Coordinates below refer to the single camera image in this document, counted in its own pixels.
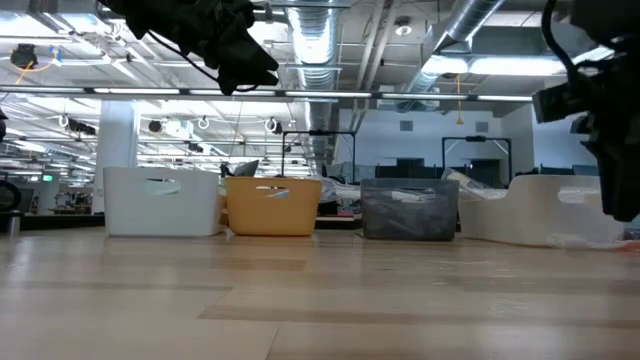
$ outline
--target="wooden floor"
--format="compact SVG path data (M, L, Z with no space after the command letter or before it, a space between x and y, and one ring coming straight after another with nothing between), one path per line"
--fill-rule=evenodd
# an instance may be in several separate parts
M0 256L2 360L640 359L640 254L95 229Z

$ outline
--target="metal frame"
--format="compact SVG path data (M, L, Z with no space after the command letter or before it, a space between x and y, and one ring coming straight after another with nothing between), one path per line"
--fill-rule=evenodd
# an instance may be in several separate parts
M445 149L446 145L447 145L447 141L449 140L455 140L456 142L453 143L453 145L451 145L451 147L449 149ZM465 141L465 142L487 142L487 141L492 141L502 152L504 152L507 157L509 158L509 182L511 182L511 180L513 179L513 158L512 158L512 151L511 151L511 139L509 138L491 138L491 137L484 137L484 136L466 136L466 137L458 137L458 136L448 136L448 137L443 137L442 138L442 169L446 169L447 168L447 154L453 150L454 147L456 147L456 145L458 145L458 143L460 141ZM505 150L504 147L502 147L498 141L504 141L505 143L507 143L507 149Z
M356 133L353 131L323 131L323 130L312 130L312 131L283 131L282 132L282 164L280 167L280 171L284 176L284 158L286 157L285 149L287 147L287 135L289 134L306 134L309 136L333 136L333 135L351 135L353 139L353 151L351 152L351 180L352 183L356 182Z
M491 103L530 104L531 96L516 95L476 95L455 93L397 93L379 91L343 91L343 90L282 90L257 89L246 93L224 96L219 89L195 88L153 88L153 87L70 87L70 86L25 86L0 85L0 94L36 94L49 97L99 98L99 99L154 99L154 100L205 100L239 101L243 99L372 99L372 100L439 100L471 101Z

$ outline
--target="orange storage bin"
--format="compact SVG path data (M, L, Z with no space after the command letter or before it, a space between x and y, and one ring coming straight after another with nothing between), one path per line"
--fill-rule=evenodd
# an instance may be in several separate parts
M309 236L316 224L322 182L227 177L229 227L238 235Z

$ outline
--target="box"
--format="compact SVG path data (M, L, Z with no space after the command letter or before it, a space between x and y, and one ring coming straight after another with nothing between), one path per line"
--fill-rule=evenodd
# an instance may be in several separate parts
M366 238L449 241L455 237L457 181L364 179L361 186Z

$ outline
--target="plastic bag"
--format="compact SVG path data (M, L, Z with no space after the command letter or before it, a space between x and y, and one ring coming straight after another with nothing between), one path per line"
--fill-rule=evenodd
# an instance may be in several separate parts
M456 180L460 183L460 201L495 200L507 196L507 190L493 189L475 181L461 172L446 168L442 173L443 180Z
M318 178L322 181L321 203L338 200L360 200L360 186L345 185L331 178Z

